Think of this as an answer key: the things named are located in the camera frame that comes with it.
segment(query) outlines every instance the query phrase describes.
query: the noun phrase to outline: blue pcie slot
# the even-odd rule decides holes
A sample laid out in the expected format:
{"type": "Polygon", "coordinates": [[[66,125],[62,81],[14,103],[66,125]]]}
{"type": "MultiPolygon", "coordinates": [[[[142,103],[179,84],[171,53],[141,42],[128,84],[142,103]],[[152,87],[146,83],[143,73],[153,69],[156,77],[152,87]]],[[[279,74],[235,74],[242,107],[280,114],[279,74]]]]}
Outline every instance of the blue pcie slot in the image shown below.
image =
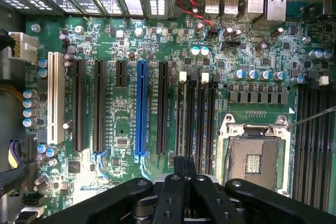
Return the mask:
{"type": "Polygon", "coordinates": [[[148,66],[145,60],[138,61],[138,80],[136,95],[136,133],[135,133],[135,155],[145,155],[146,143],[146,114],[147,114],[147,81],[148,66]]]}

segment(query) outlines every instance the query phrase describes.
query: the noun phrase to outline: chip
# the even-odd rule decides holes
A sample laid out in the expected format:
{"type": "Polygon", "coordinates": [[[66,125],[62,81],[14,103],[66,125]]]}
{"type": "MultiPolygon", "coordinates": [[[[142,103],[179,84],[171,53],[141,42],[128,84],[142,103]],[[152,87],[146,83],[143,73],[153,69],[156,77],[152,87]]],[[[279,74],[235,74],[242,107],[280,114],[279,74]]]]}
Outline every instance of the chip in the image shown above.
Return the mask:
{"type": "Polygon", "coordinates": [[[79,161],[69,161],[68,162],[68,173],[80,173],[80,162],[79,161]]]}

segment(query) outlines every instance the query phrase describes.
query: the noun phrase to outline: white pci slot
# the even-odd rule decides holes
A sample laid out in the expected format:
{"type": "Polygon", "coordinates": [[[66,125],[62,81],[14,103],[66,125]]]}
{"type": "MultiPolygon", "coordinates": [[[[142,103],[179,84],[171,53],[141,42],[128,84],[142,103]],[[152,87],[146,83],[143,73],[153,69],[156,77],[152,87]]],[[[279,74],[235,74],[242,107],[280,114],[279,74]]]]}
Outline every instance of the white pci slot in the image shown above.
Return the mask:
{"type": "Polygon", "coordinates": [[[64,141],[65,68],[63,54],[48,53],[47,143],[64,141]]]}

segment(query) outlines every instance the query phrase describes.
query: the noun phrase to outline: green circuit board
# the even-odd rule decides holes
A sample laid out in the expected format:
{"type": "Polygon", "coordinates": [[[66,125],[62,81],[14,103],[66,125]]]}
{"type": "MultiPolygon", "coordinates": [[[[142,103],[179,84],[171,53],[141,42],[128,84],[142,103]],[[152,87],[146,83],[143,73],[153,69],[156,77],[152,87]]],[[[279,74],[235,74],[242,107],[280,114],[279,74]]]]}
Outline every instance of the green circuit board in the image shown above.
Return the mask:
{"type": "MultiPolygon", "coordinates": [[[[67,208],[77,202],[92,197],[108,188],[126,182],[135,177],[146,177],[152,181],[166,173],[173,173],[172,158],[178,155],[176,148],[177,124],[177,96],[178,75],[186,68],[194,72],[207,69],[210,77],[220,75],[220,82],[215,94],[214,116],[214,151],[213,168],[211,173],[223,182],[223,174],[217,176],[217,166],[223,166],[223,161],[228,147],[228,140],[224,140],[223,146],[217,145],[217,132],[221,128],[222,121],[227,113],[234,116],[239,123],[274,124],[279,115],[284,115],[289,123],[296,119],[298,89],[291,82],[291,72],[298,70],[298,75],[304,77],[306,65],[310,62],[310,68],[321,70],[322,65],[314,65],[308,57],[312,48],[317,46],[313,43],[323,41],[317,38],[319,26],[313,29],[312,42],[309,45],[302,43],[302,37],[307,35],[307,26],[303,25],[298,18],[297,3],[289,4],[287,16],[290,19],[281,24],[284,34],[272,38],[267,30],[254,30],[252,24],[236,23],[233,20],[215,20],[219,36],[213,39],[206,38],[208,27],[199,33],[194,32],[197,20],[188,16],[182,16],[175,21],[150,21],[150,20],[125,20],[125,19],[102,19],[102,18],[76,18],[76,17],[30,17],[26,26],[26,34],[38,39],[38,57],[47,59],[48,52],[63,52],[64,45],[58,39],[59,34],[66,31],[71,38],[71,44],[76,48],[76,58],[84,59],[86,66],[86,139],[85,150],[82,153],[74,153],[72,150],[71,132],[66,131],[65,140],[58,145],[59,153],[57,164],[50,166],[48,162],[39,164],[39,172],[49,176],[48,186],[45,189],[47,215],[67,208]],[[39,33],[31,31],[31,25],[38,24],[41,27],[39,33]],[[83,33],[76,34],[75,27],[82,26],[83,33]],[[239,41],[240,46],[236,49],[221,49],[225,40],[221,33],[224,27],[241,29],[243,33],[233,39],[239,41]],[[122,36],[112,36],[111,29],[115,28],[122,36]],[[134,35],[136,28],[142,28],[140,37],[134,35]],[[251,38],[261,38],[267,43],[268,48],[256,51],[257,43],[251,42],[251,38]],[[192,47],[207,47],[207,56],[192,56],[192,47]],[[136,57],[128,57],[129,52],[135,52],[136,57]],[[92,135],[93,135],[93,94],[94,94],[94,60],[100,59],[107,64],[106,85],[106,142],[107,150],[104,158],[103,172],[108,179],[97,174],[95,163],[91,161],[92,135]],[[115,87],[116,61],[126,60],[128,63],[128,85],[126,88],[115,87]],[[146,156],[142,161],[134,161],[135,139],[135,110],[137,100],[137,63],[145,59],[148,62],[148,100],[146,112],[146,156]],[[157,107],[158,107],[158,79],[159,62],[169,63],[169,99],[167,116],[167,142],[164,155],[156,154],[157,133],[157,107]],[[269,80],[237,80],[234,76],[236,70],[269,71],[274,74],[284,72],[284,80],[276,81],[272,77],[269,80]],[[260,100],[239,102],[231,100],[230,93],[266,93],[267,101],[260,100]],[[279,100],[271,102],[270,97],[276,94],[279,100]],[[126,147],[118,147],[117,138],[127,139],[126,147]]],[[[38,66],[27,65],[26,87],[38,90],[38,66]]],[[[66,70],[65,81],[65,118],[72,119],[72,69],[66,70]]],[[[29,128],[28,131],[36,132],[37,129],[46,127],[46,102],[42,99],[38,104],[38,118],[42,119],[38,126],[29,128]]],[[[278,141],[276,150],[276,188],[283,187],[283,177],[287,176],[288,191],[290,194],[291,177],[293,167],[293,149],[295,140],[295,128],[291,129],[289,141],[278,141]]]]}

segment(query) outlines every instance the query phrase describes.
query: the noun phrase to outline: capacitor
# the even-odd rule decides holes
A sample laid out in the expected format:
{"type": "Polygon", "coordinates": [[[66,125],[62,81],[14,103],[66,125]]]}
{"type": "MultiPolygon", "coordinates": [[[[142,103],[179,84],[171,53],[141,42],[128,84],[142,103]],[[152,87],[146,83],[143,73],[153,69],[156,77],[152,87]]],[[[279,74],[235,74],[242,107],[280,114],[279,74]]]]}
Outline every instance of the capacitor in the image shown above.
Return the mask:
{"type": "Polygon", "coordinates": [[[39,186],[34,186],[33,187],[33,190],[34,191],[39,191],[39,190],[43,190],[44,188],[46,188],[47,187],[47,182],[43,182],[42,184],[40,184],[39,186]]]}
{"type": "Polygon", "coordinates": [[[134,34],[135,34],[137,37],[141,37],[142,34],[143,34],[143,30],[142,30],[142,28],[137,27],[137,28],[134,30],[134,34]]]}
{"type": "Polygon", "coordinates": [[[284,33],[284,29],[282,27],[279,27],[278,29],[276,29],[275,31],[271,32],[271,37],[272,38],[276,38],[278,37],[279,35],[283,34],[284,33]]]}
{"type": "Polygon", "coordinates": [[[293,77],[292,79],[290,79],[290,81],[293,84],[302,84],[304,83],[304,78],[303,77],[293,77]]]}
{"type": "Polygon", "coordinates": [[[38,66],[40,68],[46,68],[48,66],[48,61],[45,59],[39,59],[38,60],[38,66]]]}
{"type": "Polygon", "coordinates": [[[48,71],[44,68],[41,68],[39,71],[38,71],[38,75],[41,77],[41,78],[46,78],[47,75],[48,75],[48,71]]]}
{"type": "Polygon", "coordinates": [[[323,52],[321,60],[329,60],[332,57],[332,51],[326,50],[323,52]]]}
{"type": "Polygon", "coordinates": [[[39,176],[39,177],[35,180],[34,183],[35,183],[36,186],[39,186],[39,185],[43,184],[43,182],[47,182],[47,180],[48,180],[48,176],[47,176],[47,174],[43,173],[43,174],[41,174],[41,176],[39,176]]]}
{"type": "Polygon", "coordinates": [[[35,99],[26,99],[22,102],[22,105],[26,109],[33,108],[37,105],[37,101],[35,99]]]}
{"type": "Polygon", "coordinates": [[[75,33],[76,34],[82,34],[84,32],[84,28],[82,26],[76,26],[75,27],[75,33]]]}
{"type": "Polygon", "coordinates": [[[67,130],[72,127],[72,120],[69,120],[63,124],[63,129],[67,130]]]}
{"type": "Polygon", "coordinates": [[[35,89],[26,89],[23,91],[23,97],[26,99],[35,98],[37,91],[35,89]]]}
{"type": "Polygon", "coordinates": [[[65,61],[65,62],[63,62],[63,66],[65,68],[72,68],[74,66],[74,64],[70,61],[65,61]]]}
{"type": "Polygon", "coordinates": [[[241,69],[238,69],[236,70],[234,73],[233,73],[233,76],[236,78],[236,79],[241,79],[244,77],[244,72],[241,70],[241,69]]]}
{"type": "Polygon", "coordinates": [[[246,78],[247,79],[254,79],[256,77],[256,72],[255,70],[249,70],[246,72],[246,78]]]}
{"type": "Polygon", "coordinates": [[[58,148],[56,146],[52,146],[46,150],[47,157],[53,157],[57,155],[57,153],[58,153],[58,148]]]}
{"type": "Polygon", "coordinates": [[[32,24],[30,28],[35,33],[39,33],[41,31],[41,27],[39,24],[32,24]]]}
{"type": "Polygon", "coordinates": [[[224,38],[229,37],[232,32],[233,32],[233,29],[231,27],[224,28],[223,37],[224,38]]]}
{"type": "Polygon", "coordinates": [[[234,30],[234,32],[231,34],[231,38],[236,38],[236,37],[238,37],[239,35],[241,35],[242,34],[242,30],[240,30],[240,29],[236,29],[236,30],[234,30]]]}
{"type": "Polygon", "coordinates": [[[321,59],[321,57],[323,56],[323,52],[322,50],[312,50],[309,52],[309,57],[312,60],[316,60],[316,59],[321,59]]]}
{"type": "Polygon", "coordinates": [[[201,55],[206,57],[209,55],[209,49],[207,47],[202,47],[201,48],[201,55]]]}
{"type": "Polygon", "coordinates": [[[75,60],[75,55],[73,55],[73,54],[65,54],[65,55],[63,55],[63,59],[64,60],[69,60],[69,61],[73,61],[73,60],[75,60]]]}
{"type": "Polygon", "coordinates": [[[262,71],[259,73],[259,78],[261,80],[268,80],[269,78],[269,71],[262,71]]]}
{"type": "Polygon", "coordinates": [[[303,43],[304,45],[308,45],[310,42],[311,42],[311,38],[310,38],[309,36],[304,36],[304,37],[302,38],[302,43],[303,43]]]}
{"type": "Polygon", "coordinates": [[[68,36],[66,36],[65,34],[60,34],[59,35],[59,39],[64,42],[65,44],[69,44],[70,43],[70,38],[68,36]]]}
{"type": "Polygon", "coordinates": [[[57,165],[57,159],[55,159],[55,158],[49,159],[48,160],[48,165],[49,166],[55,166],[55,165],[57,165]]]}
{"type": "Polygon", "coordinates": [[[197,23],[195,26],[195,33],[200,33],[204,28],[204,24],[202,22],[197,23]]]}
{"type": "Polygon", "coordinates": [[[36,116],[37,110],[34,108],[25,109],[22,114],[25,118],[33,118],[36,116]]]}
{"type": "Polygon", "coordinates": [[[192,49],[190,49],[190,54],[192,56],[197,56],[199,54],[199,48],[198,47],[193,47],[192,49]]]}
{"type": "Polygon", "coordinates": [[[45,153],[49,148],[50,146],[48,144],[42,143],[37,146],[37,152],[42,154],[45,153]]]}
{"type": "Polygon", "coordinates": [[[285,73],[282,72],[282,71],[275,72],[273,74],[273,79],[276,80],[276,81],[282,81],[282,80],[285,79],[285,73]]]}
{"type": "Polygon", "coordinates": [[[262,43],[259,43],[258,45],[256,45],[255,49],[257,52],[259,51],[262,51],[262,50],[265,50],[267,48],[267,44],[262,42],[262,43]]]}
{"type": "Polygon", "coordinates": [[[29,128],[37,124],[36,118],[24,118],[22,121],[24,127],[29,128]]]}

